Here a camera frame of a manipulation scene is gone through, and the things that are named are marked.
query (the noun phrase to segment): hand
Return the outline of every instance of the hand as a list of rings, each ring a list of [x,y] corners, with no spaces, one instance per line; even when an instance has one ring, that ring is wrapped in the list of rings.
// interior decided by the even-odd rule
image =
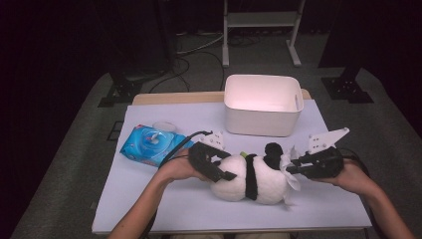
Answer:
[[[189,160],[187,159],[188,155],[188,149],[180,150],[174,156],[174,159],[171,159],[170,161],[165,163],[158,170],[157,173],[165,175],[166,177],[170,178],[171,181],[186,179],[189,177],[197,177],[202,181],[207,180],[204,175],[202,175],[192,167]]]
[[[331,183],[334,186],[339,186],[344,190],[359,195],[369,195],[375,189],[379,189],[378,185],[362,171],[358,163],[351,159],[344,160],[344,169],[337,177],[313,180]]]

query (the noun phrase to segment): panda plush toy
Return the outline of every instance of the panda plush toy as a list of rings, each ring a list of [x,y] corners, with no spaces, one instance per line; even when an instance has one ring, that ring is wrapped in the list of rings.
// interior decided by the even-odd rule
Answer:
[[[296,151],[283,153],[279,144],[271,142],[266,145],[265,156],[231,155],[215,161],[220,169],[237,176],[230,181],[221,179],[211,183],[211,191],[226,201],[250,198],[261,204],[276,204],[282,200],[289,204],[289,190],[301,189],[297,179],[286,171],[292,153]]]

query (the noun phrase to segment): person's right arm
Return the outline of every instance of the person's right arm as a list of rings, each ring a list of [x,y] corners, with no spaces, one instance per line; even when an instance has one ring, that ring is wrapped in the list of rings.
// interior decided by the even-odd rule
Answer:
[[[361,195],[372,210],[382,232],[388,238],[415,238],[382,188],[370,179],[356,162],[346,159],[344,169],[337,177],[315,180],[331,183],[344,190]]]

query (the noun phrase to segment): white plastic bin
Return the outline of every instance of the white plastic bin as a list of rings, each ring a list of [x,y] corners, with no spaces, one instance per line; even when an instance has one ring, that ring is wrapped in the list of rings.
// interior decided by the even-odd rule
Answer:
[[[231,133],[289,136],[304,109],[299,82],[291,77],[233,75],[224,93]]]

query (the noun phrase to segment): wet wipes pack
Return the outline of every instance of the wet wipes pack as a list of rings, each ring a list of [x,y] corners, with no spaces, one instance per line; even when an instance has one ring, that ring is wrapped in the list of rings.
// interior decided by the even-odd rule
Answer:
[[[158,167],[164,157],[185,138],[185,135],[150,126],[138,125],[120,150],[128,159]],[[193,145],[189,140],[181,149]]]

